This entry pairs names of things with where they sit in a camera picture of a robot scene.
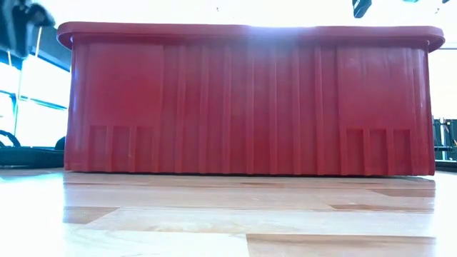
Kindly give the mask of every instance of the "black object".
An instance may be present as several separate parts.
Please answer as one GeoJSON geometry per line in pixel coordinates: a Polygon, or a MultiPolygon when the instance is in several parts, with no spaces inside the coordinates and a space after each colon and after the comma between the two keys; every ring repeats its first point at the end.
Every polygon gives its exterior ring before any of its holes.
{"type": "Polygon", "coordinates": [[[60,138],[57,141],[56,146],[54,147],[54,150],[63,151],[64,149],[65,149],[65,136],[63,138],[60,138]]]}
{"type": "Polygon", "coordinates": [[[57,141],[54,150],[21,146],[11,133],[0,130],[0,135],[8,137],[14,146],[0,142],[0,166],[20,166],[24,168],[61,168],[64,166],[65,137],[57,141]]]}
{"type": "Polygon", "coordinates": [[[31,46],[35,26],[54,26],[52,15],[30,0],[0,0],[0,50],[25,59],[31,46]]]}
{"type": "Polygon", "coordinates": [[[371,0],[352,0],[352,7],[354,8],[354,18],[362,18],[368,8],[371,6],[371,0]]]}
{"type": "Polygon", "coordinates": [[[457,162],[435,160],[435,169],[437,171],[457,172],[457,162]]]}
{"type": "Polygon", "coordinates": [[[454,147],[452,146],[435,146],[435,151],[453,151],[454,147]]]}
{"type": "Polygon", "coordinates": [[[8,140],[10,140],[13,143],[14,147],[21,147],[19,140],[17,140],[17,138],[12,133],[0,130],[0,135],[7,137],[8,140]]]}

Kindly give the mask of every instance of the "red container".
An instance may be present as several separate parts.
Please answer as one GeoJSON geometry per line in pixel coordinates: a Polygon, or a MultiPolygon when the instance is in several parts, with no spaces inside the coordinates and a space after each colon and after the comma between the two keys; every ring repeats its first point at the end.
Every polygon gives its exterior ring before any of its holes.
{"type": "Polygon", "coordinates": [[[433,27],[71,22],[65,168],[433,175],[433,27]]]}

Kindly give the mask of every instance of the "window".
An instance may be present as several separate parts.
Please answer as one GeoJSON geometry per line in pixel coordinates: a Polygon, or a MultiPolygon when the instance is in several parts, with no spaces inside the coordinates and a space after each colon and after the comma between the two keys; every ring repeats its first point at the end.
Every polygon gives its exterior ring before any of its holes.
{"type": "Polygon", "coordinates": [[[19,88],[20,73],[15,67],[0,62],[0,129],[10,133],[14,130],[14,102],[19,88]]]}
{"type": "MultiPolygon", "coordinates": [[[[457,50],[441,49],[430,54],[431,111],[434,121],[435,146],[457,146],[457,94],[453,70],[457,65],[457,50]]],[[[436,151],[437,160],[452,161],[457,159],[455,151],[436,151]]]]}
{"type": "Polygon", "coordinates": [[[54,147],[66,135],[71,75],[45,60],[24,61],[16,137],[23,146],[54,147]]]}

